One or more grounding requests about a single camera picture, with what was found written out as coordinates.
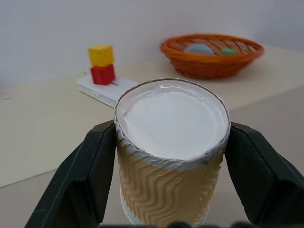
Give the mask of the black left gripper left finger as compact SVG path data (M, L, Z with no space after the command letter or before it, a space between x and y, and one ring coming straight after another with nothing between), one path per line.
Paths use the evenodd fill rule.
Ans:
M25 228L98 228L116 149L113 121L96 125L60 164Z

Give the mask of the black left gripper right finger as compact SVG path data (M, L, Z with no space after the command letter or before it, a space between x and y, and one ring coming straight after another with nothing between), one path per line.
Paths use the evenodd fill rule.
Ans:
M232 123L225 157L251 223L304 228L304 176L260 132Z

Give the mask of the brown ribbed paper cup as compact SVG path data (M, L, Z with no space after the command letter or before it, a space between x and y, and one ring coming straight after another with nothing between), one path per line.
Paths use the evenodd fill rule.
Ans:
M120 196L134 225L204 223L231 122L223 100L191 81L138 84L114 109Z

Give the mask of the white flat tray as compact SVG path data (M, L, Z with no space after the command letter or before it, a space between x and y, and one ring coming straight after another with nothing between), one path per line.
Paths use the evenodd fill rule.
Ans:
M115 108L122 94L139 84L125 77L117 77L108 85L97 85L93 83L91 75L78 79L76 83L78 84L79 91L112 108Z

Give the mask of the red cube block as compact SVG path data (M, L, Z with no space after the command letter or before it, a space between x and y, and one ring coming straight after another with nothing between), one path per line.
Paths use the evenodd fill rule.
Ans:
M106 67L93 66L91 67L91 75L93 83L96 85L108 85L116 78L113 64Z

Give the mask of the yellow cube block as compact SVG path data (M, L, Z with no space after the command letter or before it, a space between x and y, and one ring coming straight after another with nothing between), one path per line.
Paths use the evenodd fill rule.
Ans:
M114 51L111 45L94 45L88 48L89 59L94 67L106 67L114 63Z

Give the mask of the orange wicker basket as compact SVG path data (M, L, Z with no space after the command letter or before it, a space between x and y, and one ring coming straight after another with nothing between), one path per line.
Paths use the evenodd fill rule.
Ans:
M191 44L204 44L213 55L186 53ZM223 56L223 48L237 50ZM264 53L264 47L252 40L222 34L190 34L172 37L160 44L160 51L169 59L177 73L194 79L220 79L236 75Z

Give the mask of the grey-blue round object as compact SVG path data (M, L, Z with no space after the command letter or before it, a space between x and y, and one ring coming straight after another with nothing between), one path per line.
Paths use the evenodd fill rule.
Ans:
M186 53L213 55L213 51L204 44L191 44L184 49Z

